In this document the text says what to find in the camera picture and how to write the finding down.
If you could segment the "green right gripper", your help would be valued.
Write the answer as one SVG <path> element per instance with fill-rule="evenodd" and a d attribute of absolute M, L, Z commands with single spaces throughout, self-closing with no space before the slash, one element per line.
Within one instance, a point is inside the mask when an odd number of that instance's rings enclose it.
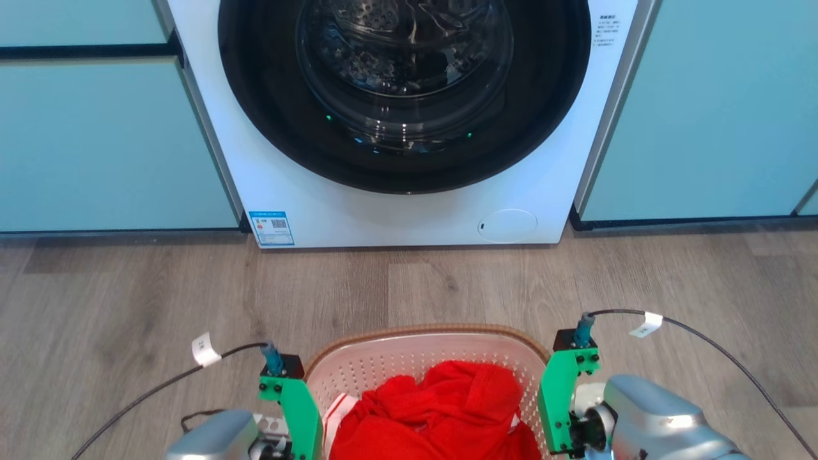
<path fill-rule="evenodd" d="M 567 348 L 555 351 L 547 361 L 537 394 L 537 408 L 544 441 L 552 456 L 581 458 L 588 450 L 610 448 L 613 415 L 608 408 L 591 405 L 590 414 L 572 412 L 579 376 L 601 367 L 596 348 Z"/>

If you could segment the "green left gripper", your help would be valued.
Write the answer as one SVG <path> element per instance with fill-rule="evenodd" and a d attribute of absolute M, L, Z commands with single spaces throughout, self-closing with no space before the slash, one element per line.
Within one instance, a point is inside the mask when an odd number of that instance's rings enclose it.
<path fill-rule="evenodd" d="M 260 376 L 259 398 L 281 406 L 288 436 L 258 440 L 259 459 L 321 459 L 323 425 L 309 387 L 303 379 Z"/>

